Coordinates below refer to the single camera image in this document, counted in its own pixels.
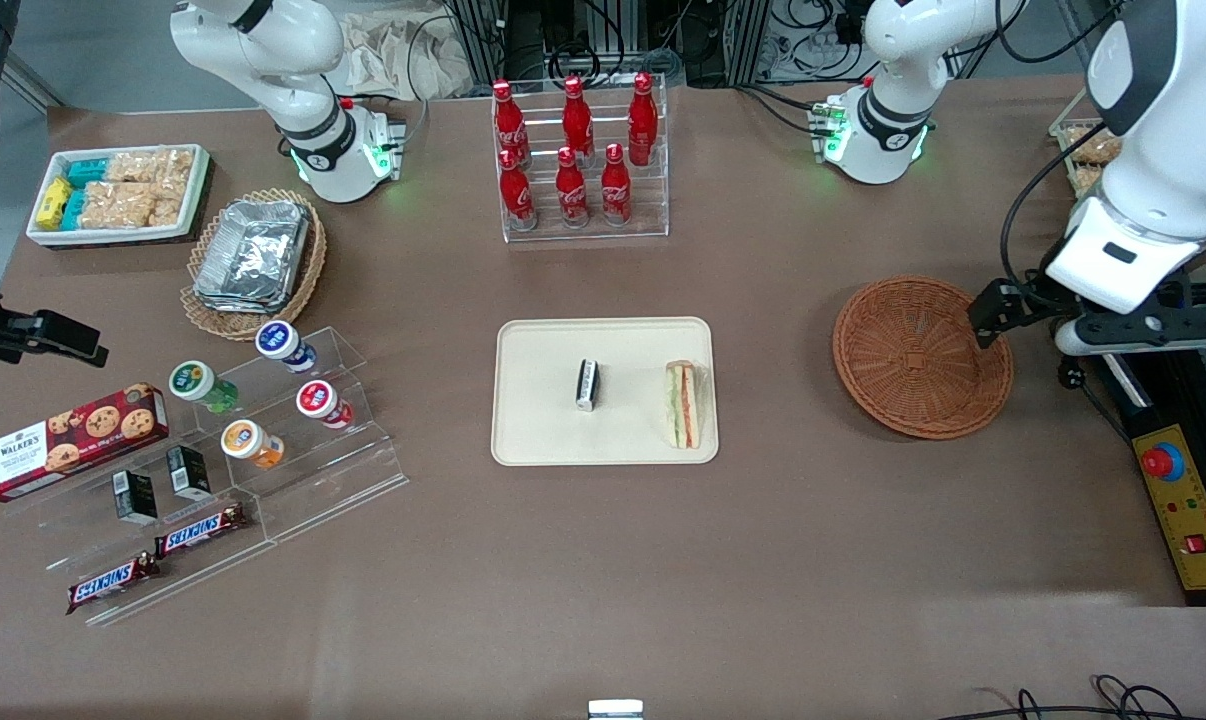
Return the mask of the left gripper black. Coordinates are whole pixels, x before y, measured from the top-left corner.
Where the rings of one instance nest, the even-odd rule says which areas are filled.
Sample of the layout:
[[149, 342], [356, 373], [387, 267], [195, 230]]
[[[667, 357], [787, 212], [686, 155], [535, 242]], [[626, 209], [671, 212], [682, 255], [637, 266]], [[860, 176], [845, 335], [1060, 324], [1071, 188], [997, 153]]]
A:
[[1002, 333], [1021, 323], [1071, 320], [1079, 314], [1077, 295], [1060, 283], [991, 281], [968, 305], [968, 323], [979, 349], [990, 349]]

